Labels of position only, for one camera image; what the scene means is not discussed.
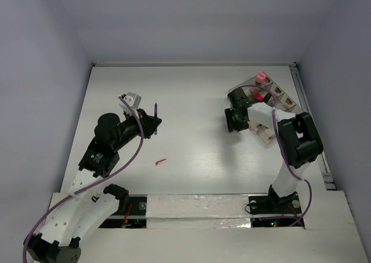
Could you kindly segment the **pink cap black highlighter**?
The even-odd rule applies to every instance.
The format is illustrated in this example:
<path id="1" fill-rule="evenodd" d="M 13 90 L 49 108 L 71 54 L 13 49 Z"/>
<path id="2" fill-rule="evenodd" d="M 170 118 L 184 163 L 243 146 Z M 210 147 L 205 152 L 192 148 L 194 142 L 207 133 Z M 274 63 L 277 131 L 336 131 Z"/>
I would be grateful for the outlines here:
<path id="1" fill-rule="evenodd" d="M 258 101 L 263 101 L 264 99 L 264 96 L 261 95 L 259 92 L 255 92 L 253 95 L 254 95 L 254 98 Z"/>

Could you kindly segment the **orange cap black highlighter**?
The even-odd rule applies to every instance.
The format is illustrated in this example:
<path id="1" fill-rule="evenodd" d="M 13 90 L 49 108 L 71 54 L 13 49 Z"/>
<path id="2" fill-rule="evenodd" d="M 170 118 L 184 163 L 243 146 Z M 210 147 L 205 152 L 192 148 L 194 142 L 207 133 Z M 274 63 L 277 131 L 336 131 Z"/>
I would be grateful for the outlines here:
<path id="1" fill-rule="evenodd" d="M 264 102 L 268 102 L 270 100 L 270 98 L 272 97 L 272 95 L 270 93 L 268 93 L 265 97 L 264 97 Z"/>

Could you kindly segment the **pink cap sticker bottle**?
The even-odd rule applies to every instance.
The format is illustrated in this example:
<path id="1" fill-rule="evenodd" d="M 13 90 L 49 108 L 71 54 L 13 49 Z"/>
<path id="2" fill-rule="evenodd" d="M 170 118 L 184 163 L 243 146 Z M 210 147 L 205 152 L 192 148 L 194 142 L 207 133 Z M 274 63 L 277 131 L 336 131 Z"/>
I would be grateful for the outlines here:
<path id="1" fill-rule="evenodd" d="M 257 75 L 256 75 L 256 78 L 255 78 L 255 85 L 256 86 L 262 86 L 263 83 L 265 82 L 265 79 L 266 79 L 266 74 L 264 72 L 259 72 Z"/>

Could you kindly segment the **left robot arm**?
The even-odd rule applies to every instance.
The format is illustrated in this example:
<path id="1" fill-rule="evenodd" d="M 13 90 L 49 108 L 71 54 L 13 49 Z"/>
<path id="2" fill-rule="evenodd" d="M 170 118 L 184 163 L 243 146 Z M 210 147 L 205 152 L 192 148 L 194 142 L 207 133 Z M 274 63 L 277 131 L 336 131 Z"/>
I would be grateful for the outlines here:
<path id="1" fill-rule="evenodd" d="M 26 238 L 26 252 L 34 261 L 78 262 L 95 230 L 110 215 L 129 210 L 129 191 L 104 182 L 119 162 L 119 150 L 137 136 L 150 138 L 161 122 L 142 109 L 123 122 L 113 113 L 99 117 L 68 195 L 51 209 L 43 227 Z"/>

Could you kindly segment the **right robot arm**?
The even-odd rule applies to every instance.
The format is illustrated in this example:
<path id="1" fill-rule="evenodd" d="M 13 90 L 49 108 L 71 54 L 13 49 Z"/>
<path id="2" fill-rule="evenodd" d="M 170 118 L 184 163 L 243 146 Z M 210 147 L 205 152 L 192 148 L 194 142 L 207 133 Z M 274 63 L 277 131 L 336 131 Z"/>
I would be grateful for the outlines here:
<path id="1" fill-rule="evenodd" d="M 227 98 L 231 104 L 225 110 L 229 132 L 243 131 L 253 126 L 273 133 L 283 157 L 283 163 L 267 196 L 256 201 L 255 210 L 282 211 L 296 196 L 296 188 L 304 171 L 323 152 L 323 143 L 312 116 L 295 103 L 285 106 L 281 97 L 261 86 L 237 87 Z"/>

